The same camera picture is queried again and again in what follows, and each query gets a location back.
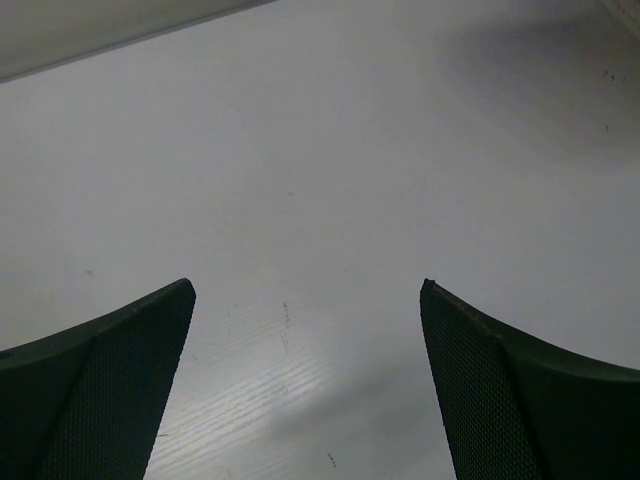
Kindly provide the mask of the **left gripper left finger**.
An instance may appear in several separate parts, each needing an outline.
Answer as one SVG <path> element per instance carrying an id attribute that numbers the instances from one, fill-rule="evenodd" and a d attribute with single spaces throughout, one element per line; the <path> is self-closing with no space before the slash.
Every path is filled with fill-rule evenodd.
<path id="1" fill-rule="evenodd" d="M 195 303 L 180 279 L 2 351 L 2 478 L 143 478 Z"/>

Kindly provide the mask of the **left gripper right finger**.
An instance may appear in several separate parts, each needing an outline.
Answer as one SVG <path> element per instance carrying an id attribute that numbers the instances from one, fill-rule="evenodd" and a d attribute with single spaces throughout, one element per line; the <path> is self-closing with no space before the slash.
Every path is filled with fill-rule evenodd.
<path id="1" fill-rule="evenodd" d="M 638 478 L 637 370 L 540 340 L 432 280 L 420 313 L 457 478 Z"/>

